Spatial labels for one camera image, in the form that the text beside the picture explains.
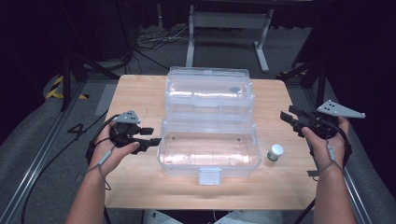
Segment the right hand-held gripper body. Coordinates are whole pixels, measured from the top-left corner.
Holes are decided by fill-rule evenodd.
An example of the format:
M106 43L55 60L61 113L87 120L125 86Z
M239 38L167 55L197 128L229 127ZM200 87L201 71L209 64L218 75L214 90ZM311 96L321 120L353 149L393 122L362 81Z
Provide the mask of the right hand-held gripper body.
M331 100L320 105L314 112L304 112L308 127L320 138L332 138L339 133L338 118L364 119L366 115Z

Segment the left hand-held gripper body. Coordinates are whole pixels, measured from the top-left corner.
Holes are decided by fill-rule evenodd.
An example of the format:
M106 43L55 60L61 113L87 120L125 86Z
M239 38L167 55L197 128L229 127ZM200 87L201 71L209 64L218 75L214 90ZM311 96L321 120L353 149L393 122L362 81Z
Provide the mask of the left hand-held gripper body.
M139 134L140 119L133 109L117 115L110 129L110 140L116 147L124 147L133 142L133 136Z

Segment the small white-capped bottle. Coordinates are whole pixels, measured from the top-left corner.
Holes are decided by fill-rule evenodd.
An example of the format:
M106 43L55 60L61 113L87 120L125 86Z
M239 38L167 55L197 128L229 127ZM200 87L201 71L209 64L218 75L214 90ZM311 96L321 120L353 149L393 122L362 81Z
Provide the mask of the small white-capped bottle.
M281 145L272 145L271 149L267 152L267 159L270 161L277 161L283 153L284 148Z

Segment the clear plastic storage box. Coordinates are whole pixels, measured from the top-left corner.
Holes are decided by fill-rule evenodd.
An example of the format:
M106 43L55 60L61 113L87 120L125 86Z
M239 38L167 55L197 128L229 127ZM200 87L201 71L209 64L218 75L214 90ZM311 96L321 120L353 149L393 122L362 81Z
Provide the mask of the clear plastic storage box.
M157 159L163 173L201 185L250 176L262 162L246 69L173 67Z

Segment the person's left hand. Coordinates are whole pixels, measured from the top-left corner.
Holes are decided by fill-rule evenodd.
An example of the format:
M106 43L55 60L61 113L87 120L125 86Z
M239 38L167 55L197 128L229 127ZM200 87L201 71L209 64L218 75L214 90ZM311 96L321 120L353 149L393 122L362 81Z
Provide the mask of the person's left hand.
M94 151L88 171L100 170L100 174L106 177L123 160L124 157L134 152L139 143L131 143L125 147L116 147L109 139L110 129L113 122L107 124L94 140Z

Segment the person's right hand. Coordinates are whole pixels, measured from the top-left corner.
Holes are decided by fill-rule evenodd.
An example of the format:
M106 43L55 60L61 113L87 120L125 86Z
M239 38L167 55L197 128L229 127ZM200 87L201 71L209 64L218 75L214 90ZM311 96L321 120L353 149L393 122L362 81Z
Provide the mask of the person's right hand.
M344 137L340 133L337 133L332 138L322 139L309 128L303 128L302 132L305 139L313 148L319 176L323 177L325 173L329 173L333 170L342 174L347 147L347 142Z

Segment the black metal stand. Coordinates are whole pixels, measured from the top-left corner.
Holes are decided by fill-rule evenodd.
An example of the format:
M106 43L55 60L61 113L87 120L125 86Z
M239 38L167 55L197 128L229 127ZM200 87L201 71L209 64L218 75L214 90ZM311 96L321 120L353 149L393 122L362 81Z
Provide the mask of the black metal stand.
M74 52L66 53L64 56L63 79L64 79L64 98L62 111L65 111L72 101L71 76L74 76L77 82L85 82L88 79L88 73L84 68L84 64L90 66L93 70L102 73L111 79L119 79L120 77L110 70L104 68L99 63L89 59L86 56Z
M302 72L304 72L304 77L300 81L301 87L303 89L308 89L311 88L315 82L317 82L315 106L322 105L324 103L326 86L326 69L325 62L323 60L304 63L296 68L293 68L289 72L280 72L276 75L276 78L286 81L287 79L300 75Z

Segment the yellow black floor tape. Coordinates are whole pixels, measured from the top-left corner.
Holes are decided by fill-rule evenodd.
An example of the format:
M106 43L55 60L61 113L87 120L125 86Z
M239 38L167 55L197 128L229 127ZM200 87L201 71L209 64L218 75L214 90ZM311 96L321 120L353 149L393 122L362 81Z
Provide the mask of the yellow black floor tape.
M58 88L61 85L61 82L64 80L64 77L62 75L59 75L53 82L51 88L49 89L49 92L47 93L46 97L47 98L59 98L63 99L64 95L62 93L57 92Z

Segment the aluminium floor rail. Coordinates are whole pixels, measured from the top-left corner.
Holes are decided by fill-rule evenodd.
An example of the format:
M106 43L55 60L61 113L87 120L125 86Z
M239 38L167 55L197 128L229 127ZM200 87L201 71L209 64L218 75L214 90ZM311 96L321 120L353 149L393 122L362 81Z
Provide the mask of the aluminium floor rail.
M316 95L312 91L304 90L304 96L309 104L309 107L314 112L319 112L320 108L325 115L333 117L345 117L352 119L364 119L365 115L361 112L356 112L346 106L339 105L333 100L324 100L322 103L317 103ZM366 207L361 200L361 196L358 193L357 185L352 178L350 169L345 168L345 180L346 187L349 193L349 198L352 201L352 207L357 218L358 224L373 224L371 218L369 217Z
M24 173L21 183L7 204L2 216L0 216L0 224L11 224L17 214L20 212L25 200L28 197L29 191L32 189L33 184L37 180L40 171L44 167L45 162L53 149L54 143L61 128L64 125L68 114L71 111L72 106L77 101L84 87L84 82L78 82L71 90L68 106L63 112L60 112L56 117L56 120L52 122L52 126L45 138L45 141L35 155L32 163Z

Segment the white metal desk frame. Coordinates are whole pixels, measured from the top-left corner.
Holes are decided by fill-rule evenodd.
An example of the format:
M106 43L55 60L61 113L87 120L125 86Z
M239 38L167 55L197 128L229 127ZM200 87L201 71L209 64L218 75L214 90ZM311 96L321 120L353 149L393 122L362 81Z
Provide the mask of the white metal desk frame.
M263 14L231 13L231 12L201 12L195 9L195 5L190 5L188 20L189 43L185 65L193 67L194 59L194 29L199 28L232 28L232 29L255 29L261 30L261 37L253 43L261 70L269 72L263 45L270 28L274 11L268 9Z

